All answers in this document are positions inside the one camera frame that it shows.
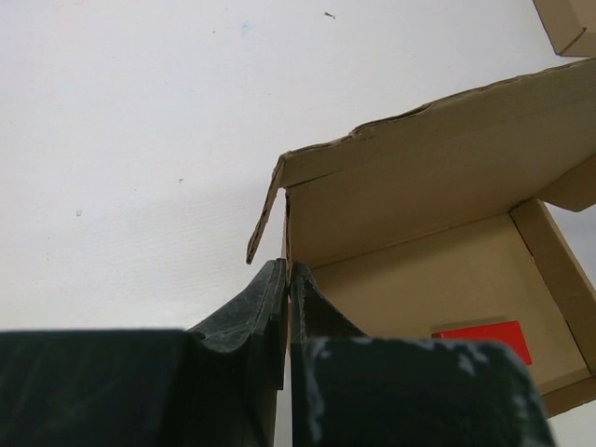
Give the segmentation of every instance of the red square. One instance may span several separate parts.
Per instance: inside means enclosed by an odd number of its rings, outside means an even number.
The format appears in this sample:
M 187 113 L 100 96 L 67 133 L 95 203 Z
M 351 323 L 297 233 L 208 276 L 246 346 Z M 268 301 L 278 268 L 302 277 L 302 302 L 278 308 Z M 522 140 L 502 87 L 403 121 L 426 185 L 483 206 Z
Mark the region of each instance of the red square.
M 433 338 L 457 340 L 491 340 L 508 345 L 526 365 L 532 364 L 528 345 L 523 337 L 522 326 L 519 321 L 487 324 L 473 328 L 456 329 L 432 334 Z

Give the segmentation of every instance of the black object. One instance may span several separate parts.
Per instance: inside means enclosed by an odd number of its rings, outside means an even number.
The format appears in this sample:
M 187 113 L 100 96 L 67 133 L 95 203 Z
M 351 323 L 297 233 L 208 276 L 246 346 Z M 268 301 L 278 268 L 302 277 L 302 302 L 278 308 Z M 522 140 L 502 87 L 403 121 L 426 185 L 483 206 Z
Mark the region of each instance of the black object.
M 188 332 L 0 334 L 0 445 L 272 446 L 286 265 Z
M 542 401 L 505 345 L 378 340 L 291 279 L 293 446 L 553 446 Z

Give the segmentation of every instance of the white wall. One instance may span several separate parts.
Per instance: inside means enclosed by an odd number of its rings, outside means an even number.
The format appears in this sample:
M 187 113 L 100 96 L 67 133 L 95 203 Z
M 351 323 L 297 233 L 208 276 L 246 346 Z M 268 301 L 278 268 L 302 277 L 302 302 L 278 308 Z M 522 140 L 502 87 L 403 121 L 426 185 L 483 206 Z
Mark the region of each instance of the white wall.
M 188 327 L 279 254 L 277 205 L 243 263 L 281 152 L 568 61 L 532 0 L 1 2 L 0 328 Z

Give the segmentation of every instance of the cardboard box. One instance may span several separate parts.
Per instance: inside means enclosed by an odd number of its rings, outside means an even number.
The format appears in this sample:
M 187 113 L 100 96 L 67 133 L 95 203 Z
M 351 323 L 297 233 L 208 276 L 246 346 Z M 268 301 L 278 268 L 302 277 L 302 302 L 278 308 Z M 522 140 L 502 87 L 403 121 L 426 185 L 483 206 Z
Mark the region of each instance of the cardboard box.
M 520 322 L 551 414 L 596 399 L 596 300 L 544 201 L 596 203 L 596 60 L 283 155 L 286 257 L 370 336 Z
M 594 0 L 534 0 L 550 42 L 562 56 L 596 56 Z

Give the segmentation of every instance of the white scuff mark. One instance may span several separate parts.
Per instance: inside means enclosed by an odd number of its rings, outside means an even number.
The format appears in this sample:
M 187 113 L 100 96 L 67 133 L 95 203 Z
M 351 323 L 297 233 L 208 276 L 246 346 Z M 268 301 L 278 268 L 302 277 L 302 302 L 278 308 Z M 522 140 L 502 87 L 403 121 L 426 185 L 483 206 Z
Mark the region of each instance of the white scuff mark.
M 518 417 L 526 420 L 530 418 L 530 413 L 528 412 L 528 402 L 524 396 L 513 396 L 513 403 L 515 403 L 515 406 L 518 409 Z
M 498 347 L 499 349 L 501 349 L 505 353 L 505 357 L 508 358 L 509 363 L 515 367 L 517 372 L 523 378 L 525 378 L 527 380 L 528 385 L 531 386 L 533 383 L 532 377 L 530 376 L 528 369 L 523 364 L 522 359 L 520 359 L 520 357 L 513 351 L 513 349 L 510 349 L 507 346 L 500 345 L 500 344 L 495 344 L 495 346 Z M 538 393 L 535 391 L 534 388 L 530 392 L 529 399 L 532 400 L 532 403 L 535 405 L 535 407 L 538 409 L 538 411 L 540 411 L 541 416 L 544 419 L 548 419 L 549 415 L 547 413 L 546 407 L 544 406 L 544 402 L 542 401 L 542 399 L 540 398 L 540 396 L 538 395 Z
M 465 354 L 459 355 L 459 369 L 465 371 L 471 376 L 476 375 L 476 370 L 474 370 L 474 363 L 472 360 Z
M 481 352 L 481 345 L 478 345 L 477 343 L 463 342 L 460 340 L 441 340 L 440 343 L 450 351 L 456 350 L 458 347 L 463 347 L 469 351 L 472 358 L 476 361 L 488 363 L 488 357 Z
M 373 339 L 369 337 L 356 337 L 352 341 L 358 345 L 369 345 L 373 342 Z
M 437 342 L 434 340 L 403 340 L 403 342 L 422 347 L 423 349 L 427 349 L 429 351 L 434 350 L 435 346 L 437 345 Z
M 316 339 L 311 345 L 311 356 L 307 356 L 305 362 L 310 363 L 310 367 L 305 369 L 306 372 L 306 400 L 308 401 L 308 407 L 310 408 L 310 412 L 308 412 L 308 426 L 310 427 L 310 432 L 313 436 L 313 441 L 317 444 L 323 437 L 322 430 L 320 424 L 318 423 L 318 419 L 325 414 L 325 402 L 320 395 L 320 390 L 318 389 L 317 379 L 315 378 L 315 359 L 321 354 L 323 357 L 323 353 L 328 352 L 325 349 L 329 338 L 321 337 Z

